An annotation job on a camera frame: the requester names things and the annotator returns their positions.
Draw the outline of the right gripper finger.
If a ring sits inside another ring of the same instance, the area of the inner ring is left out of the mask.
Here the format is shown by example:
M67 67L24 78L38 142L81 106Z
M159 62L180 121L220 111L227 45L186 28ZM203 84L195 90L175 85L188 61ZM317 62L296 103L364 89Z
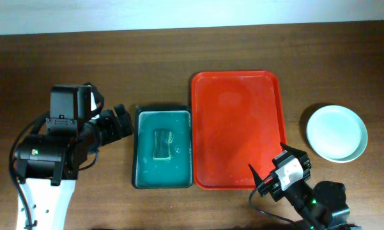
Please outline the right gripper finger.
M284 144L283 142L280 143L280 146L284 151L287 151L288 153L294 155L295 157L301 157L302 156L302 150L293 148L291 146L288 146L287 144Z
M249 169L253 175L255 187L257 188L260 184L262 184L263 180L261 179L261 177L259 176L259 174L256 172L256 170L253 168L251 164L249 164Z

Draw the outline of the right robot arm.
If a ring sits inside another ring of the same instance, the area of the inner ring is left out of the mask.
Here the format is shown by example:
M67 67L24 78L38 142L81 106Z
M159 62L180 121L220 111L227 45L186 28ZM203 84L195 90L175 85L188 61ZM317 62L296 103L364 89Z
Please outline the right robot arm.
M296 229L361 229L348 222L350 208L346 204L346 187L333 181L321 181L314 187L307 184L311 177L311 160L305 151L281 143L282 152L272 159L275 169L262 179L252 165L255 189L249 195L250 206L266 215L290 223ZM270 194L277 202L285 198L301 216L301 221L263 211L252 198Z

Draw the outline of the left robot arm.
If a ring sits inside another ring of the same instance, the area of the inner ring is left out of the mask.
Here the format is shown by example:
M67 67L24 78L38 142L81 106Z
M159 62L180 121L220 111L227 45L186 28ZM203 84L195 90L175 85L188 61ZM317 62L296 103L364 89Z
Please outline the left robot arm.
M124 105L103 107L104 97L90 83L55 85L49 111L17 136L9 156L18 193L17 229L63 229L88 156L133 134Z

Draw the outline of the mint green plate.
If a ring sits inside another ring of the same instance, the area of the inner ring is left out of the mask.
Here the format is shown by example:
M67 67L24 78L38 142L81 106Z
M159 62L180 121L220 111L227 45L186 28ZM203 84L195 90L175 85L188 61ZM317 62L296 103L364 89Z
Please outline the mint green plate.
M345 164L360 157L368 144L368 132L360 116L340 105L327 105L309 118L306 138L325 160Z

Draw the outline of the green yellow sponge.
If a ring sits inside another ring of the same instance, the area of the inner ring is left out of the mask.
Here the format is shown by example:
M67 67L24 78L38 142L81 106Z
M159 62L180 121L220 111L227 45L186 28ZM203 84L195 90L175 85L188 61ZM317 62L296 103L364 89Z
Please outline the green yellow sponge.
M171 144L173 133L170 130L160 129L154 131L154 160L169 160L171 158Z

